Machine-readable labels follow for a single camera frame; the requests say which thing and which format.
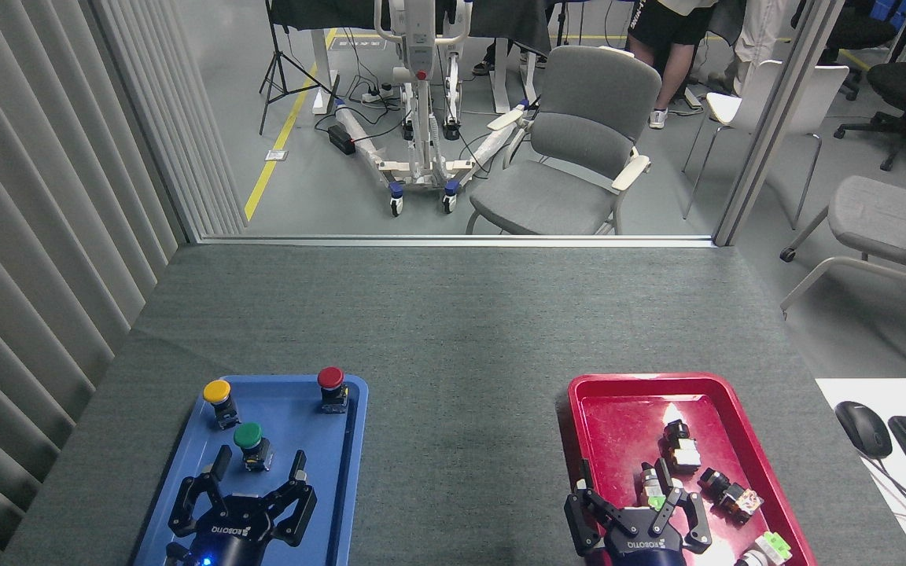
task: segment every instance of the red tray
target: red tray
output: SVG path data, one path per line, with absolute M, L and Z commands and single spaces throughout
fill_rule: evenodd
M 673 477 L 689 490 L 700 491 L 698 477 L 705 467 L 713 467 L 764 499 L 757 515 L 737 524 L 722 509 L 712 509 L 705 498 L 713 543 L 702 555 L 684 551 L 690 566 L 729 566 L 764 531 L 776 531 L 791 545 L 787 566 L 816 565 L 750 421 L 722 377 L 711 373 L 579 376 L 569 385 L 569 405 L 578 457 L 589 461 L 595 490 L 614 505 L 638 505 L 641 462 L 659 458 L 662 429 L 679 418 L 698 441 L 702 466 L 694 474 Z M 570 451 L 569 460 L 574 460 L 575 450 L 565 447 L 567 454 Z M 581 477 L 576 462 L 569 462 L 569 470 L 574 486 Z M 683 513 L 675 513 L 672 524 L 680 534 L 687 533 Z

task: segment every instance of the yellow button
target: yellow button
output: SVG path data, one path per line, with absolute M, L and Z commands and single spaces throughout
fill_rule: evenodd
M 208 382 L 204 386 L 204 391 L 201 392 L 201 397 L 208 402 L 226 401 L 230 397 L 230 383 L 226 380 Z

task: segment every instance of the blue tray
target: blue tray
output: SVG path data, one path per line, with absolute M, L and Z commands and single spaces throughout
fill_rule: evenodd
M 212 406 L 198 395 L 184 424 L 179 444 L 163 477 L 145 533 L 139 543 L 135 566 L 159 566 L 172 541 L 190 547 L 192 537 L 176 538 L 167 527 L 180 481 L 196 476 L 211 465 L 219 447 L 233 448 L 230 468 L 219 485 L 223 495 L 264 495 L 288 480 L 296 450 L 306 452 L 308 482 L 317 494 L 309 527 L 298 547 L 282 541 L 267 545 L 264 564 L 348 565 L 355 519 L 355 487 L 363 453 L 368 387 L 356 376 L 344 376 L 348 384 L 348 412 L 320 412 L 320 387 L 316 376 L 228 376 L 242 421 L 261 424 L 263 436 L 274 448 L 270 472 L 247 472 L 240 449 L 233 444 L 235 427 L 219 430 Z M 212 507 L 204 495 L 198 498 L 194 518 Z

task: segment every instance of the person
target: person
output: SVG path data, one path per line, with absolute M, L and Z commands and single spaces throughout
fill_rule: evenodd
M 543 15 L 547 16 L 547 22 L 550 23 L 551 16 L 554 15 L 554 1 L 551 1 L 551 0 L 547 1 L 547 9 L 545 9 L 543 11 Z M 513 40 L 510 39 L 510 46 L 508 46 L 508 48 L 510 48 L 510 50 L 513 49 L 513 44 L 514 44 Z M 526 55 L 526 53 L 529 51 L 529 50 L 526 50 L 522 46 L 519 46 L 519 50 L 521 51 L 521 53 L 519 53 L 519 55 L 521 55 L 521 57 L 524 57 Z M 536 58 L 536 67 L 544 68 L 544 65 L 546 65 L 546 64 L 547 64 L 547 57 L 544 57 L 542 54 L 538 53 L 538 57 Z M 475 64 L 474 68 L 471 69 L 471 74 L 475 75 L 475 76 L 488 76 L 492 73 L 492 71 L 494 71 L 494 68 L 495 68 L 495 42 L 492 42 L 492 44 L 490 44 L 490 46 L 488 46 L 488 51 L 485 51 L 484 58 L 482 58 L 481 62 L 479 62 L 479 64 Z
M 635 7 L 628 29 L 628 48 L 635 58 L 652 67 L 657 54 L 669 48 L 648 127 L 664 128 L 666 108 L 691 70 L 694 47 L 705 38 L 715 4 L 716 0 L 639 0 Z
M 733 45 L 729 65 L 725 72 L 710 72 L 708 76 L 709 83 L 737 96 L 754 69 L 771 58 L 788 6 L 788 0 L 741 1 L 745 4 L 743 28 Z

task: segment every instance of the black mouse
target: black mouse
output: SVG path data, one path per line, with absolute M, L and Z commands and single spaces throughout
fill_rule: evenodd
M 841 401 L 834 408 L 838 421 L 845 427 L 849 440 L 869 458 L 887 458 L 893 451 L 890 431 L 872 409 L 861 402 Z

